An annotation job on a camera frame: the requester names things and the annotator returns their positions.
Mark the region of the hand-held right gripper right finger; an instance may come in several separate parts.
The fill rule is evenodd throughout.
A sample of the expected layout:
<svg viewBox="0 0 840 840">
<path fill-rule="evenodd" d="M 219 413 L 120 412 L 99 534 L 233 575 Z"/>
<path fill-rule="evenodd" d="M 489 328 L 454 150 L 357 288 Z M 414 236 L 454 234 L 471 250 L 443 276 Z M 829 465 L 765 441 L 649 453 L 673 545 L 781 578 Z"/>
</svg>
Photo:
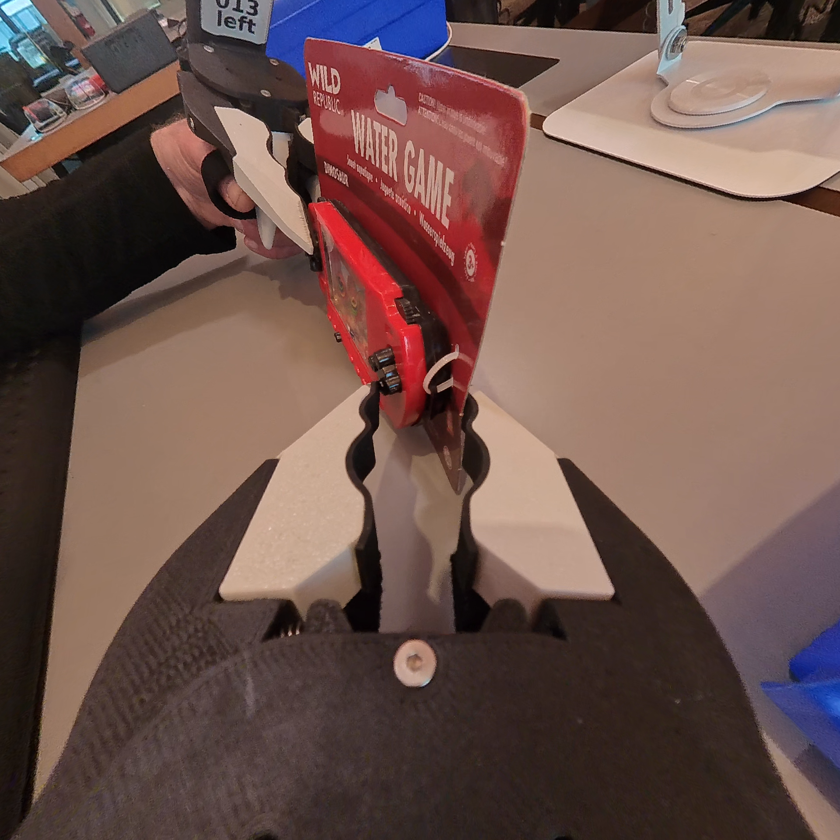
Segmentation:
<svg viewBox="0 0 840 840">
<path fill-rule="evenodd" d="M 612 600 L 613 583 L 553 451 L 482 392 L 467 398 L 463 431 L 471 485 L 453 554 L 456 632 L 479 631 L 501 601 L 548 627 L 548 601 Z"/>
</svg>

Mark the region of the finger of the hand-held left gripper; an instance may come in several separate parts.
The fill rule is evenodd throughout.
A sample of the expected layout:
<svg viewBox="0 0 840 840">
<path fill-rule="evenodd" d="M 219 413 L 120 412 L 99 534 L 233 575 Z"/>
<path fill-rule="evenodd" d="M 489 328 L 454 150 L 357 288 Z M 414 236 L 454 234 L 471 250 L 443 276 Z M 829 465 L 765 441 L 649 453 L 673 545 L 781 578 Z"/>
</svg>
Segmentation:
<svg viewBox="0 0 840 840">
<path fill-rule="evenodd" d="M 317 158 L 312 121 L 300 117 L 289 133 L 272 133 L 272 154 L 286 171 L 290 187 L 303 201 L 317 200 Z"/>
<path fill-rule="evenodd" d="M 270 151 L 268 127 L 236 108 L 216 107 L 215 111 L 233 144 L 234 178 L 255 203 L 258 220 L 269 219 L 290 241 L 313 256 L 308 212 L 289 184 L 286 169 Z"/>
</svg>

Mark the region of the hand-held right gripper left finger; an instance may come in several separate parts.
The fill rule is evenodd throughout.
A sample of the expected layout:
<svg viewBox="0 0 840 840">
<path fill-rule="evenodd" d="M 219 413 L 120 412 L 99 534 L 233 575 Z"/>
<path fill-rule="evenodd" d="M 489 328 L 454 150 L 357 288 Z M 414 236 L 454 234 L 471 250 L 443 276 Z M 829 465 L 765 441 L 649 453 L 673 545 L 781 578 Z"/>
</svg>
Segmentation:
<svg viewBox="0 0 840 840">
<path fill-rule="evenodd" d="M 362 386 L 280 453 L 220 584 L 222 599 L 279 599 L 300 617 L 332 600 L 354 630 L 379 630 L 381 555 L 364 486 L 379 421 L 378 390 Z"/>
</svg>

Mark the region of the red handheld toy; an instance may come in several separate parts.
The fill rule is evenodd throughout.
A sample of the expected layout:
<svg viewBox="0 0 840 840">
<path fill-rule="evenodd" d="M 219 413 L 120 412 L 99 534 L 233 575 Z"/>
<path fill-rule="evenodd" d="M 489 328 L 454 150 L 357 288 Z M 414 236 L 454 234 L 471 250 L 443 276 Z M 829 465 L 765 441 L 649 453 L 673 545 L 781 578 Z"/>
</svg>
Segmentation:
<svg viewBox="0 0 840 840">
<path fill-rule="evenodd" d="M 461 418 L 522 161 L 524 94 L 450 66 L 309 38 L 329 320 L 395 429 L 423 425 L 463 486 Z"/>
</svg>

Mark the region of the person's left forearm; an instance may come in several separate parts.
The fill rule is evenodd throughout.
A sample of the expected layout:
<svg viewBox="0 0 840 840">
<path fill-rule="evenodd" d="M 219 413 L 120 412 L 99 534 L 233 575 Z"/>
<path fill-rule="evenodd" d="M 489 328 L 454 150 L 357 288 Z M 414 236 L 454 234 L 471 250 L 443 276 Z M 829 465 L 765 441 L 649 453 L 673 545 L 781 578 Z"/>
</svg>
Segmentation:
<svg viewBox="0 0 840 840">
<path fill-rule="evenodd" d="M 78 329 L 235 230 L 190 212 L 142 129 L 61 181 L 1 202 L 1 352 Z"/>
</svg>

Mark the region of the person's left hand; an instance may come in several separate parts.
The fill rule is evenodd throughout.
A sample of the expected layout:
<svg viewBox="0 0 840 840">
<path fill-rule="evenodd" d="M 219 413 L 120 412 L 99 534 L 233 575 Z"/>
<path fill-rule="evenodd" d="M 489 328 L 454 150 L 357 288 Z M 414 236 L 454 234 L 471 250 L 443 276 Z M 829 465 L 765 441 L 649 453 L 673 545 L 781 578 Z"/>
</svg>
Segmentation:
<svg viewBox="0 0 840 840">
<path fill-rule="evenodd" d="M 259 257 L 285 259 L 301 250 L 280 231 L 276 231 L 271 248 L 263 246 L 257 222 L 225 216 L 208 197 L 201 175 L 204 159 L 213 147 L 189 129 L 185 119 L 170 122 L 152 132 L 151 148 L 163 172 L 184 204 L 207 229 L 232 228 L 242 236 L 245 246 Z"/>
</svg>

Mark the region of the black storage crate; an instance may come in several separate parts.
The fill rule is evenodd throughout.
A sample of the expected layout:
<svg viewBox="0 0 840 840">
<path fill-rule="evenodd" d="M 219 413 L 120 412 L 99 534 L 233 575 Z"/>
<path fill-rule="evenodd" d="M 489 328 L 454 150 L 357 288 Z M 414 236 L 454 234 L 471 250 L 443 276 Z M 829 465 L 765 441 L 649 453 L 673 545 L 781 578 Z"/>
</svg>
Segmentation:
<svg viewBox="0 0 840 840">
<path fill-rule="evenodd" d="M 172 43 L 150 9 L 140 10 L 96 37 L 81 48 L 81 53 L 115 93 L 177 61 Z"/>
</svg>

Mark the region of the blue bin with tag sticker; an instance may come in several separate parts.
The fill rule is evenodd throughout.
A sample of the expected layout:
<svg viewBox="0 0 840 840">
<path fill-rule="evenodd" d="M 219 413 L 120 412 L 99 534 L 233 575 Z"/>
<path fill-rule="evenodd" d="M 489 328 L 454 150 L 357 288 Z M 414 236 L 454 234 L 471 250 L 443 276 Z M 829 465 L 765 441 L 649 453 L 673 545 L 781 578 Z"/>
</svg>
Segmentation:
<svg viewBox="0 0 840 840">
<path fill-rule="evenodd" d="M 309 37 L 425 59 L 447 41 L 444 1 L 276 1 L 266 53 L 301 68 Z"/>
</svg>

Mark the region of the black desk mat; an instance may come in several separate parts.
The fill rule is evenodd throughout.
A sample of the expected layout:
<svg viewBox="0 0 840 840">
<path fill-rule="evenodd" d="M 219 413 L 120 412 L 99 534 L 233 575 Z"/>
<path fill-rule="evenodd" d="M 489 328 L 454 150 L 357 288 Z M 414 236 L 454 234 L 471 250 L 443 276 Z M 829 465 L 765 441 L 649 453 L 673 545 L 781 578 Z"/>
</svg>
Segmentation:
<svg viewBox="0 0 840 840">
<path fill-rule="evenodd" d="M 491 79 L 511 88 L 521 88 L 558 62 L 555 58 L 457 45 L 447 46 L 433 58 L 433 63 Z"/>
</svg>

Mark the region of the blue plastic bin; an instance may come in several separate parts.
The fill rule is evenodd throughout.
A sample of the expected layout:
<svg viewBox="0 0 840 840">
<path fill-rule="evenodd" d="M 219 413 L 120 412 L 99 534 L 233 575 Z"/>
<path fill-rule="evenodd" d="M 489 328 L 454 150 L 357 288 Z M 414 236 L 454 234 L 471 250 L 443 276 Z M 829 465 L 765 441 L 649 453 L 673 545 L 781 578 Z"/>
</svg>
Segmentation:
<svg viewBox="0 0 840 840">
<path fill-rule="evenodd" d="M 839 623 L 789 662 L 790 681 L 764 681 L 764 694 L 808 741 L 839 767 Z"/>
</svg>

